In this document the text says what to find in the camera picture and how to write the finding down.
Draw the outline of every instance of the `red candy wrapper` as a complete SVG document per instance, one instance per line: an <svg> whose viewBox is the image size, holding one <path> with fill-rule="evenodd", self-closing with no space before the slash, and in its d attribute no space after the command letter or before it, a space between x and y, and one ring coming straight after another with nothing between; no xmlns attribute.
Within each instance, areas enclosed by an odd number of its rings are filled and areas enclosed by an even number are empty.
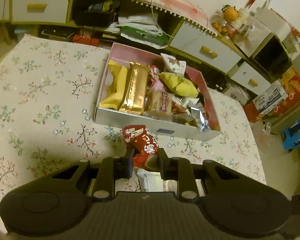
<svg viewBox="0 0 300 240"><path fill-rule="evenodd" d="M122 129L127 147L133 146L138 153L133 157L133 166L148 171L157 171L159 146L145 125L128 125Z"/></svg>

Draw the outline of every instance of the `blue plastic stool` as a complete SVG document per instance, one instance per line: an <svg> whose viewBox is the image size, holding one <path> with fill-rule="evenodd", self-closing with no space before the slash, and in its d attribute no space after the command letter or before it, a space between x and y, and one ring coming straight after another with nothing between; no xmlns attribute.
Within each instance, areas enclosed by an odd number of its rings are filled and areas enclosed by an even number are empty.
<svg viewBox="0 0 300 240"><path fill-rule="evenodd" d="M285 150L294 150L300 146L300 119L294 126L284 130L282 146Z"/></svg>

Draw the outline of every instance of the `snack box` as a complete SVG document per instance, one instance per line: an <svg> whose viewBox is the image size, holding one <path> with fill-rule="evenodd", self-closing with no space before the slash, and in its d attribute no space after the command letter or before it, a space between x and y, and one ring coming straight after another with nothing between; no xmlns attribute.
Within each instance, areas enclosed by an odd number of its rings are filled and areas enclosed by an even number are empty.
<svg viewBox="0 0 300 240"><path fill-rule="evenodd" d="M218 122L217 113L214 109L208 87L200 71L186 67L186 73L191 81L198 86L199 91L205 98L204 108L209 115L208 121L211 127L210 130L200 132L194 126L188 126L175 122L157 120L143 115L129 114L113 109L98 107L100 101L108 95L109 86L112 83L112 75L108 68L108 62L112 59L121 65L130 67L130 62L138 62L144 65L156 65L161 70L164 69L164 62L161 56L150 53L145 50L126 46L124 44L114 42L106 62L106 67L103 72L98 99L96 104L94 122L102 125L110 125L113 127L123 128L130 124L145 124L152 134L163 134L180 138L188 138L193 140L209 141L221 133Z"/></svg>

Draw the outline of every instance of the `floral pattern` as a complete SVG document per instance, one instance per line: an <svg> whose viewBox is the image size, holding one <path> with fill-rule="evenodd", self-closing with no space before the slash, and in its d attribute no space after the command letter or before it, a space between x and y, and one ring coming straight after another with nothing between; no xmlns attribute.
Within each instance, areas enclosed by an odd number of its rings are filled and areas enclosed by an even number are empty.
<svg viewBox="0 0 300 240"><path fill-rule="evenodd" d="M25 35L0 63L0 200L14 187L71 162L85 158L100 163L125 154L121 130L93 121L109 51ZM214 90L210 94L220 135L196 141L153 134L155 140L169 157L197 164L215 160L265 183L242 107ZM116 190L139 191L135 172L130 180L117 180ZM0 230L5 230L1 219Z"/></svg>

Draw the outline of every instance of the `silver screw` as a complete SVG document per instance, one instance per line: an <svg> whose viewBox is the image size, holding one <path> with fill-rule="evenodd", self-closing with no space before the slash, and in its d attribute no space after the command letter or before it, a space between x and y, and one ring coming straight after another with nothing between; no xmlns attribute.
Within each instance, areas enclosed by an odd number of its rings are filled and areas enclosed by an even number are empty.
<svg viewBox="0 0 300 240"><path fill-rule="evenodd" d="M93 196L96 198L107 198L109 196L109 192L105 190L98 190L95 193L93 193Z"/></svg>
<svg viewBox="0 0 300 240"><path fill-rule="evenodd" d="M194 199L197 196L197 193L191 190L184 191L181 196L186 199Z"/></svg>

